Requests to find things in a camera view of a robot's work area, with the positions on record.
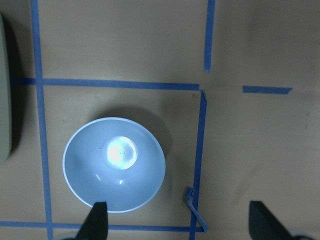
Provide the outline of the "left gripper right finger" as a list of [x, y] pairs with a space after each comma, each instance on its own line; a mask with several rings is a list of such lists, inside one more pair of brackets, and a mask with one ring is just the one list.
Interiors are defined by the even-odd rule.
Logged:
[[249, 203], [249, 235], [252, 240], [293, 240], [294, 237], [262, 201]]

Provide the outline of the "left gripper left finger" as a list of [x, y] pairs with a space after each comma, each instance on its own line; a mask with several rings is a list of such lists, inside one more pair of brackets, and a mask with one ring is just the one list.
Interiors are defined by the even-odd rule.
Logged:
[[106, 240], [108, 237], [106, 202], [96, 202], [76, 234], [76, 240]]

